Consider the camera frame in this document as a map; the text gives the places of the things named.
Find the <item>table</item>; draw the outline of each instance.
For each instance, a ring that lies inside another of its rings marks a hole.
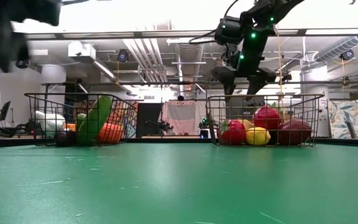
[[[358,147],[0,148],[0,223],[358,223]]]

